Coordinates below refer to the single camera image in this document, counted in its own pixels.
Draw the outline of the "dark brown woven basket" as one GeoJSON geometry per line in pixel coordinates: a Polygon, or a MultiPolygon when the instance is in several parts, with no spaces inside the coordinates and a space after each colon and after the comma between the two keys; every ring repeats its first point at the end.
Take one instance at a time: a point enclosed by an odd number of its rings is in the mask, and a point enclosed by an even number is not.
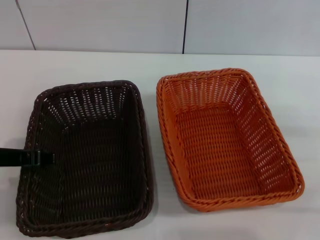
{"type": "Polygon", "coordinates": [[[54,164],[20,170],[16,226],[26,236],[122,230],[152,210],[145,112],[128,80],[45,90],[34,101],[24,147],[55,156],[54,164]]]}

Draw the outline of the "orange woven basket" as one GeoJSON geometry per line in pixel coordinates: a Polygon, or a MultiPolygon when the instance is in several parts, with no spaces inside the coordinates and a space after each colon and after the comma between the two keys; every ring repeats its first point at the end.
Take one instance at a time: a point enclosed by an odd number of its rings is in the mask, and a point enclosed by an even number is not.
{"type": "Polygon", "coordinates": [[[189,207],[266,206],[303,194],[303,175],[246,70],[163,76],[156,104],[176,191],[189,207]]]}

